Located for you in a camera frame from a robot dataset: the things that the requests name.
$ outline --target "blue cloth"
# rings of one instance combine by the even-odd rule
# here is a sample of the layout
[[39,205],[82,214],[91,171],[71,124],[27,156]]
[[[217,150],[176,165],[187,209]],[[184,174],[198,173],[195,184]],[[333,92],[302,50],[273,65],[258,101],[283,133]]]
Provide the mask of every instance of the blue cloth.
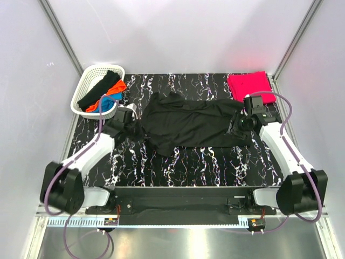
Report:
[[[115,100],[122,99],[122,93],[114,93],[109,96],[114,98]],[[102,113],[109,111],[114,106],[114,103],[114,100],[110,99],[108,96],[104,96],[102,100]],[[92,113],[99,113],[99,106]]]

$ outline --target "marble pattern surface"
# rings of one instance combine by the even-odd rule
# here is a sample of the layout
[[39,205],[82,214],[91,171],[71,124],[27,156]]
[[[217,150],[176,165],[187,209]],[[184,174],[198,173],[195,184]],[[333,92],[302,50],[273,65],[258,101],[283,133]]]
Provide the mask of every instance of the marble pattern surface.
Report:
[[[229,74],[133,74],[125,75],[123,104],[135,103],[137,115],[150,95],[170,91],[187,100],[232,98]],[[277,110],[275,104],[267,110]],[[70,153],[74,154],[97,132],[98,121],[79,117]],[[281,170],[270,149],[252,133],[252,145],[229,148],[176,147],[166,158],[144,141],[126,140],[105,156],[85,177],[87,186],[270,186],[282,182]]]

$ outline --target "orange cloth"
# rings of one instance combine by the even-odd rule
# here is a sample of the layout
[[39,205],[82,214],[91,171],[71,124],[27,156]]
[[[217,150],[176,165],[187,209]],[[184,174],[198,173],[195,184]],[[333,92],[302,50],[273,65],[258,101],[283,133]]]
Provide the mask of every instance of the orange cloth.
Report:
[[[125,85],[125,83],[122,81],[122,80],[119,80],[112,88],[110,88],[108,90],[108,92],[106,93],[106,96],[109,96],[111,94],[114,94],[114,93],[120,93],[120,92],[123,92],[124,90],[126,90],[127,86]],[[90,107],[88,109],[86,109],[86,112],[93,112],[97,109],[99,105],[99,100],[93,104],[93,105],[90,105]]]

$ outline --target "white wall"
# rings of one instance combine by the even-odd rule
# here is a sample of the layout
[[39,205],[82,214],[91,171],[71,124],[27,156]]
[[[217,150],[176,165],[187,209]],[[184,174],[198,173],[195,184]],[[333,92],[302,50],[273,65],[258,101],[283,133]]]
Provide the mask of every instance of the white wall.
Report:
[[324,1],[278,80],[302,154],[328,174],[326,205],[345,255],[345,2]]
[[50,0],[83,67],[227,73],[279,65],[312,0]]
[[79,77],[38,1],[0,1],[0,35],[0,257],[19,259]]

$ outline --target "black t-shirt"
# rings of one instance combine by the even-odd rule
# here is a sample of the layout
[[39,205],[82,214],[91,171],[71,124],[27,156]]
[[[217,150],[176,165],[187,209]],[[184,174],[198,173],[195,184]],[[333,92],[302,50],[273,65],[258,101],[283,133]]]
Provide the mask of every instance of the black t-shirt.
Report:
[[141,124],[147,141],[164,156],[170,156],[176,146],[248,146],[251,138],[227,134],[232,116],[242,109],[243,103],[231,99],[188,101],[173,92],[167,97],[153,93]]

